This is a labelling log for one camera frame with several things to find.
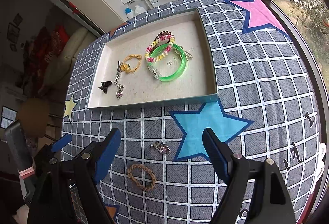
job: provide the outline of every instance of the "window frame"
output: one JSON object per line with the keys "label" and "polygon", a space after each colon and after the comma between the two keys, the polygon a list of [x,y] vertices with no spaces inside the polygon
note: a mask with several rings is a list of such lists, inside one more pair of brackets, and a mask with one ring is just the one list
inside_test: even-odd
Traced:
{"label": "window frame", "polygon": [[[318,120],[319,120],[319,133],[320,140],[322,143],[327,144],[329,138],[329,100],[328,93],[324,84],[323,77],[317,66],[316,60],[313,57],[307,43],[301,36],[297,28],[293,25],[290,19],[283,13],[283,11],[272,1],[272,0],[262,0],[264,4],[269,8],[269,10],[276,16],[280,24],[287,31],[292,42],[294,43],[297,51],[300,54],[302,61],[306,67],[307,73],[309,74],[310,81],[314,90],[314,97],[318,110]],[[326,5],[329,7],[329,0],[324,0]],[[321,199],[323,198],[326,186],[329,180],[329,157],[325,155],[324,157],[324,172],[315,185],[314,194],[311,200],[310,207],[307,209],[306,218],[313,214],[317,206],[319,205]]]}
{"label": "window frame", "polygon": [[15,110],[13,110],[13,109],[11,109],[11,108],[9,108],[9,107],[3,105],[3,106],[2,106],[2,109],[1,109],[1,117],[0,117],[0,128],[1,128],[1,129],[5,129],[5,128],[3,128],[3,127],[1,126],[2,118],[3,118],[3,119],[6,119],[6,120],[9,120],[9,121],[12,121],[12,122],[15,122],[15,120],[11,120],[11,119],[8,119],[8,118],[6,118],[6,117],[3,116],[3,109],[4,109],[4,108],[9,109],[9,110],[11,110],[11,111],[14,111],[14,112],[16,112],[16,114],[17,114],[17,111],[15,111]]}

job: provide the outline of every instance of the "spiral hair tie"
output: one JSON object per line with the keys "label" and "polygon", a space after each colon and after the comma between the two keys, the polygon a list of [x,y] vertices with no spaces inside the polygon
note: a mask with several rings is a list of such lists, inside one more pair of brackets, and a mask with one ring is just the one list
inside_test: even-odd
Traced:
{"label": "spiral hair tie", "polygon": [[[156,57],[150,57],[150,54],[156,49],[156,45],[160,41],[164,41],[168,39],[168,45],[167,47],[162,51],[161,54],[159,54]],[[149,45],[149,47],[145,51],[145,59],[147,62],[157,62],[165,58],[166,55],[168,55],[169,51],[171,50],[173,44],[175,42],[175,37],[168,31],[162,31],[160,32],[157,37],[154,39],[154,41]]]}

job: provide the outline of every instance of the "star pattern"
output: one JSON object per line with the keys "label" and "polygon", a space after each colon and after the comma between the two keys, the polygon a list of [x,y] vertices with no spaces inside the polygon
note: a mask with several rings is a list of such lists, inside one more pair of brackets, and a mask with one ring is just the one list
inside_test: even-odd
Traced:
{"label": "star pattern", "polygon": [[226,114],[220,101],[205,103],[198,111],[169,113],[184,134],[173,162],[196,156],[209,160],[202,143],[202,132],[207,127],[213,129],[220,141],[228,143],[253,123]]}
{"label": "star pattern", "polygon": [[246,18],[242,33],[250,33],[255,30],[272,27],[289,38],[288,34],[275,18],[271,11],[266,7],[262,0],[223,0],[226,3],[234,5],[246,12]]}
{"label": "star pattern", "polygon": [[77,106],[77,104],[78,103],[73,101],[73,95],[71,96],[70,100],[66,100],[63,118],[68,116],[68,119],[71,121],[72,110],[74,109],[75,106]]}

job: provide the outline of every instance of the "screw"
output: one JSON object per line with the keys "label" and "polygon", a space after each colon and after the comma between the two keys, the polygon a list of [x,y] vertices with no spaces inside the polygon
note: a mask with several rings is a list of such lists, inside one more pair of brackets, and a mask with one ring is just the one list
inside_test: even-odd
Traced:
{"label": "screw", "polygon": [[269,165],[272,165],[272,164],[274,164],[274,160],[272,158],[267,158],[266,163],[268,163]]}
{"label": "screw", "polygon": [[57,159],[56,158],[51,158],[49,160],[49,164],[54,165],[55,163],[57,163]]}
{"label": "screw", "polygon": [[241,158],[242,158],[242,154],[241,154],[241,153],[233,153],[233,156],[234,156],[236,159],[241,159]]}
{"label": "screw", "polygon": [[90,158],[90,153],[83,153],[81,155],[81,158],[87,160],[88,158]]}

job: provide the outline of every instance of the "braided brown hair tie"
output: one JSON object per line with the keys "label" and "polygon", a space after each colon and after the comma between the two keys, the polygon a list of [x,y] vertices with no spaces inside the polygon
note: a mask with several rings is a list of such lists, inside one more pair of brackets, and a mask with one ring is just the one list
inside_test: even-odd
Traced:
{"label": "braided brown hair tie", "polygon": [[[152,183],[150,186],[148,187],[144,187],[143,185],[141,185],[136,178],[133,177],[133,174],[132,174],[132,171],[135,169],[135,168],[141,168],[142,170],[146,171],[150,176],[151,176],[151,179],[152,179]],[[135,182],[135,184],[141,188],[143,191],[149,191],[149,190],[153,190],[155,184],[157,183],[157,179],[154,175],[154,173],[152,172],[151,169],[149,169],[148,167],[142,165],[142,164],[133,164],[131,165],[131,167],[128,168],[127,170],[127,175],[129,178],[131,178],[131,180],[133,182]]]}

